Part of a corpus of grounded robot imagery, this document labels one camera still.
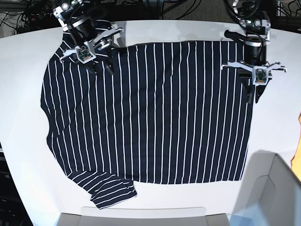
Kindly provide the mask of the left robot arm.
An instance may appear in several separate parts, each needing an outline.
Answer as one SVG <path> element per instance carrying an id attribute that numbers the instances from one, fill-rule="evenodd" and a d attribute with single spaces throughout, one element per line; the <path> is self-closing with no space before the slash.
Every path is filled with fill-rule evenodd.
<path id="1" fill-rule="evenodd" d="M 270 18 L 265 11 L 259 10 L 259 0 L 235 0 L 224 4 L 230 16 L 243 29 L 244 35 L 226 30 L 224 36 L 236 44 L 243 45 L 243 59 L 228 61 L 221 68 L 238 69 L 247 103 L 256 103 L 263 94 L 268 82 L 272 80 L 272 70 L 287 72 L 280 62 L 270 64 L 266 59 L 267 45 L 270 43 Z"/>

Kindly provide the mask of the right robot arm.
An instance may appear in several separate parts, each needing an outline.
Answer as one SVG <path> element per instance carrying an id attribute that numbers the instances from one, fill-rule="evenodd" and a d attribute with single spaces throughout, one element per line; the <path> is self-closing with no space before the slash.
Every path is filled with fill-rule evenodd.
<path id="1" fill-rule="evenodd" d="M 119 46 L 114 43 L 114 36 L 124 31 L 115 28 L 107 20 L 101 20 L 102 25 L 107 25 L 101 32 L 93 24 L 97 4 L 86 0 L 55 0 L 53 15 L 61 24 L 63 31 L 68 32 L 75 46 L 63 50 L 59 57 L 61 63 L 67 58 L 75 58 L 76 64 L 84 65 L 89 72 L 98 75 L 96 68 L 96 51 L 105 50 L 106 59 L 103 61 L 105 69 L 114 75 L 112 50 Z"/>

